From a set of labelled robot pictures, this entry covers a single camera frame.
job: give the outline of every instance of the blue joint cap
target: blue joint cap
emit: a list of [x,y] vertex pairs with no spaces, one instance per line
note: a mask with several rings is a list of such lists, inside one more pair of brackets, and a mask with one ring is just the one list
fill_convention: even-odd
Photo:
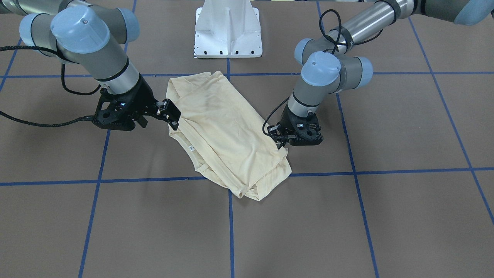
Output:
[[75,6],[59,12],[50,29],[63,48],[79,54],[101,50],[110,40],[105,22],[87,6]]
[[135,14],[124,8],[117,8],[123,16],[123,20],[125,21],[125,28],[127,29],[127,41],[126,43],[130,43],[135,41],[139,34],[141,33],[141,27],[139,26],[139,21]]
[[297,43],[297,46],[295,47],[295,60],[300,65],[302,64],[302,54],[304,53],[305,46],[307,45],[308,42],[313,41],[313,39],[303,39]]
[[475,25],[494,10],[494,0],[470,0],[454,19],[455,24]]
[[333,83],[339,76],[341,62],[333,54],[327,52],[312,53],[302,67],[300,74],[305,83],[323,87]]
[[19,25],[19,34],[21,35],[22,41],[27,46],[35,46],[33,40],[33,34],[31,34],[31,26],[33,24],[34,19],[42,13],[31,13],[26,16],[21,21]]
[[362,77],[360,78],[360,83],[357,87],[363,87],[367,85],[371,79],[372,75],[374,74],[374,68],[372,67],[372,63],[369,59],[365,57],[357,57],[360,60],[360,63],[362,64]]

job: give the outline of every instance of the silver arm segment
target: silver arm segment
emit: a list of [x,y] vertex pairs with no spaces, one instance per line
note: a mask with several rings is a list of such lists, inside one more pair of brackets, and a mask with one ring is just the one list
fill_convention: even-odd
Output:
[[82,0],[0,0],[10,13],[28,15],[30,13],[58,14],[62,10],[75,5],[86,5]]
[[[408,18],[412,14],[423,14],[455,24],[474,25],[486,18],[494,9],[494,0],[378,0],[375,3],[342,24],[335,55],[342,55],[393,24],[398,19]],[[336,41],[338,28],[328,32]],[[295,59],[302,65],[316,51],[333,49],[334,45],[326,38],[302,40],[295,48]]]

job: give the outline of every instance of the grid line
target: grid line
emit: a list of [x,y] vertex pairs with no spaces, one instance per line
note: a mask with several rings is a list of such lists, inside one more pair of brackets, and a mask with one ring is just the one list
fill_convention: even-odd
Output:
[[[22,39],[19,38],[19,41],[17,42],[17,45],[21,45]],[[15,56],[17,55],[17,50],[14,50],[14,53],[12,54],[12,58],[10,58],[10,61],[8,63],[8,67],[5,70],[5,74],[2,77],[1,83],[0,83],[0,92],[3,89],[3,85],[5,84],[5,81],[7,80],[8,73],[10,72],[10,68],[12,67],[12,64],[14,63]]]
[[[317,3],[317,12],[319,14],[319,17],[321,17],[321,7],[319,5],[319,1]],[[321,22],[321,27],[323,29],[323,32],[326,33],[325,28],[324,28],[324,23]],[[356,169],[355,169],[355,161],[353,160],[353,154],[352,154],[352,147],[350,145],[350,138],[348,136],[348,131],[346,129],[346,123],[345,123],[345,116],[343,115],[343,108],[341,107],[341,100],[339,97],[339,93],[336,93],[336,100],[338,102],[338,109],[341,115],[341,125],[343,127],[343,131],[345,132],[345,137],[346,137],[346,143],[348,147],[348,156],[350,158],[350,164],[352,165],[352,175],[353,179],[355,181],[355,189],[357,191],[357,197],[359,199],[359,204],[360,204],[360,211],[362,213],[362,220],[364,222],[364,228],[366,231],[366,236],[367,236],[367,243],[369,245],[369,251],[370,251],[370,258],[372,260],[372,266],[374,268],[374,275],[376,278],[379,278],[379,270],[377,268],[377,261],[375,259],[375,254],[374,254],[374,247],[372,245],[372,237],[371,237],[371,232],[369,230],[369,224],[367,222],[367,215],[366,215],[366,210],[364,207],[364,201],[362,200],[362,193],[360,191],[360,184],[359,184],[359,178],[356,174]]]
[[[444,173],[444,172],[485,172],[494,171],[494,167],[480,168],[444,168],[444,169],[410,169],[410,170],[382,170],[382,171],[356,171],[357,176],[367,175],[397,175],[397,174],[424,174],[424,173]],[[352,176],[353,172],[317,172],[317,173],[292,173],[290,178],[303,177],[327,177],[327,176]],[[172,181],[197,181],[207,180],[203,176],[193,177],[162,177],[162,178],[133,178],[133,179],[102,179],[102,180],[69,180],[69,181],[38,181],[38,182],[5,182],[1,186],[30,186],[30,185],[74,185],[74,184],[101,184],[111,183],[141,183],[141,182],[172,182]]]
[[[137,4],[137,0],[134,0],[133,7],[132,7],[132,13],[135,13],[136,4]],[[125,43],[125,47],[123,50],[125,53],[127,53],[127,48],[128,48],[128,42]],[[111,133],[111,130],[108,130],[106,132],[105,145],[103,147],[103,154],[101,155],[101,166],[99,168],[99,173],[98,173],[98,182],[96,183],[96,188],[94,190],[93,204],[91,207],[91,214],[89,216],[89,224],[87,225],[86,240],[84,242],[84,250],[82,252],[81,266],[79,267],[78,278],[82,278],[82,275],[84,273],[84,266],[85,266],[85,262],[86,262],[87,249],[89,248],[89,240],[91,238],[92,224],[93,224],[93,220],[94,220],[94,214],[96,213],[96,205],[97,205],[97,201],[98,201],[98,195],[99,195],[99,189],[101,186],[101,180],[103,178],[103,169],[105,167],[106,153],[108,151],[108,145],[110,143],[110,133]]]
[[458,139],[458,143],[460,144],[461,150],[463,151],[463,155],[465,156],[466,162],[468,163],[468,168],[470,169],[470,172],[472,173],[473,180],[475,181],[475,185],[477,186],[477,189],[479,190],[480,196],[482,197],[482,200],[484,202],[484,205],[487,209],[487,213],[489,217],[491,218],[491,222],[494,225],[494,216],[491,211],[491,208],[489,206],[489,203],[487,202],[487,199],[484,195],[484,191],[482,190],[482,187],[480,186],[479,180],[477,179],[477,175],[475,174],[475,171],[473,170],[472,163],[470,161],[470,158],[468,157],[468,154],[466,152],[465,146],[463,145],[463,141],[461,140],[460,134],[458,132],[458,129],[456,128],[456,125],[454,124],[453,117],[450,113],[450,110],[448,108],[448,105],[446,104],[446,100],[444,99],[443,93],[441,91],[441,88],[439,87],[439,83],[437,82],[436,75],[432,71],[432,66],[429,62],[429,59],[427,58],[427,54],[425,53],[425,49],[422,45],[422,42],[420,41],[420,38],[418,37],[417,30],[415,29],[415,26],[413,25],[412,19],[408,18],[408,21],[410,22],[410,26],[412,27],[413,33],[415,34],[415,37],[418,41],[418,45],[420,46],[420,49],[422,50],[422,54],[424,55],[425,62],[427,63],[427,66],[429,67],[430,74],[432,75],[432,78],[434,79],[434,83],[436,85],[436,89],[439,93],[439,97],[441,98],[441,101],[443,103],[444,109],[446,110],[446,113],[448,115],[448,118],[450,120],[451,126],[453,127],[454,133],[456,134],[456,138]]
[[[226,78],[230,81],[230,58],[226,58]],[[235,278],[235,241],[233,233],[233,200],[232,192],[228,190],[228,218],[230,229],[230,278]]]

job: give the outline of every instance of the cable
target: cable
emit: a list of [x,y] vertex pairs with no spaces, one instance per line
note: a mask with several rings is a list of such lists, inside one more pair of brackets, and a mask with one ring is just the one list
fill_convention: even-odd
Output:
[[[41,50],[41,51],[53,53],[57,57],[59,57],[63,60],[66,60],[64,57],[60,56],[59,53],[57,53],[56,51],[49,49],[49,48],[40,47],[40,46],[1,46],[0,47],[0,52],[1,51],[7,51],[7,50]],[[90,95],[90,94],[93,94],[96,91],[98,91],[98,89],[101,87],[101,86],[98,86],[98,88],[96,88],[96,90],[94,90],[93,92],[90,92],[90,93],[80,93],[80,92],[76,92],[76,91],[72,91],[72,90],[68,89],[65,86],[65,64],[62,64],[62,72],[61,72],[60,76],[62,79],[62,87],[66,91],[68,91],[69,93],[74,93],[74,94],[79,94],[79,95]],[[28,121],[24,121],[21,119],[17,119],[17,118],[12,117],[12,116],[10,116],[10,115],[2,112],[2,111],[0,111],[0,115],[9,119],[9,120],[14,121],[14,122],[18,122],[18,123],[26,124],[26,125],[30,125],[30,126],[35,126],[35,127],[43,127],[43,128],[58,128],[58,127],[71,125],[71,124],[76,123],[76,122],[92,121],[92,119],[93,119],[93,116],[83,116],[83,117],[79,117],[77,119],[74,119],[72,121],[66,122],[66,123],[48,125],[48,124],[38,124],[38,123],[33,123],[33,122],[28,122]]]
[[[49,48],[41,47],[41,46],[2,46],[2,47],[0,47],[0,52],[1,51],[7,51],[7,50],[40,50],[40,51],[45,51],[45,52],[55,54],[60,59],[67,61],[67,59],[65,59],[65,57],[61,56],[60,53],[58,53],[57,51],[54,51],[54,50],[49,49]],[[94,91],[91,91],[89,93],[81,93],[81,92],[73,91],[73,90],[67,88],[67,86],[65,85],[65,64],[63,64],[63,63],[62,63],[62,71],[60,73],[60,79],[62,81],[62,87],[64,90],[66,90],[69,93],[73,93],[73,94],[77,94],[77,95],[92,95],[101,88],[101,85],[98,85],[98,87],[96,87],[96,89]]]
[[73,91],[73,90],[67,88],[67,86],[65,85],[65,64],[62,64],[62,71],[60,73],[60,79],[62,80],[62,87],[64,90],[68,91],[69,93],[73,93],[73,94],[77,94],[77,95],[92,95],[101,88],[101,85],[98,85],[98,87],[96,87],[96,89],[94,89],[93,91],[88,92],[88,93],[81,93],[81,92]]
[[264,121],[264,124],[262,125],[262,132],[264,133],[264,135],[267,135],[267,136],[274,138],[274,139],[280,139],[281,138],[280,136],[274,136],[274,135],[271,135],[271,134],[265,132],[264,129],[266,128],[266,124],[268,123],[271,116],[273,116],[273,114],[276,112],[276,110],[278,110],[289,99],[290,99],[290,97],[287,97],[285,100],[283,100],[283,102],[280,103],[280,105],[278,105],[278,107],[276,107],[275,110],[273,110],[273,112],[271,112],[271,114],[269,114],[269,116],[266,118],[266,120]]
[[38,123],[33,123],[33,122],[28,122],[28,121],[24,121],[24,120],[20,120],[20,119],[17,119],[15,117],[12,117],[2,111],[0,111],[0,115],[9,119],[9,120],[12,120],[14,122],[18,122],[18,123],[21,123],[21,124],[25,124],[25,125],[30,125],[30,126],[35,126],[35,127],[42,127],[42,128],[58,128],[58,127],[64,127],[64,126],[68,126],[68,125],[71,125],[73,123],[76,123],[76,122],[81,122],[81,121],[92,121],[93,119],[93,116],[83,116],[83,117],[79,117],[77,119],[74,119],[72,121],[69,121],[69,122],[66,122],[66,123],[61,123],[61,124],[53,124],[53,125],[47,125],[47,124],[38,124]]
[[[326,34],[324,33],[324,29],[323,29],[323,17],[324,17],[327,13],[329,13],[329,12],[334,13],[334,14],[336,15],[336,17],[338,18],[338,37],[336,38],[336,41],[335,41],[332,37],[330,37],[330,36],[326,35]],[[339,13],[338,13],[336,10],[329,9],[329,10],[327,10],[327,11],[323,12],[323,14],[321,14],[321,16],[319,17],[319,30],[321,30],[321,33],[323,34],[323,37],[325,37],[325,38],[326,38],[326,40],[328,40],[330,43],[332,43],[332,44],[334,45],[334,47],[333,47],[333,51],[331,52],[331,54],[333,54],[333,55],[334,55],[334,53],[335,53],[336,51],[339,51],[339,50],[338,50],[338,46],[347,46],[347,47],[348,47],[348,44],[347,44],[347,43],[342,44],[342,43],[340,43],[340,42],[339,42],[339,39],[340,39],[340,37],[341,37],[341,28],[342,28],[342,27],[343,27],[343,26],[341,26],[341,17],[340,17]]]

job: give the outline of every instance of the robotic arm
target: robotic arm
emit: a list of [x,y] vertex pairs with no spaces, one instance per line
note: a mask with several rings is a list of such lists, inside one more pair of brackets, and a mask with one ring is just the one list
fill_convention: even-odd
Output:
[[169,99],[158,102],[154,98],[119,45],[139,36],[139,23],[131,11],[81,0],[0,0],[0,13],[8,12],[27,14],[19,28],[25,44],[55,51],[40,53],[57,56],[62,63],[81,64],[103,87],[93,124],[131,131],[134,121],[145,128],[144,116],[152,116],[178,128],[178,108]]
[[412,14],[474,25],[494,9],[494,0],[378,0],[321,38],[303,39],[295,48],[302,70],[281,120],[268,127],[278,146],[318,145],[323,141],[316,111],[329,93],[365,86],[372,78],[371,62],[345,54],[373,34]]

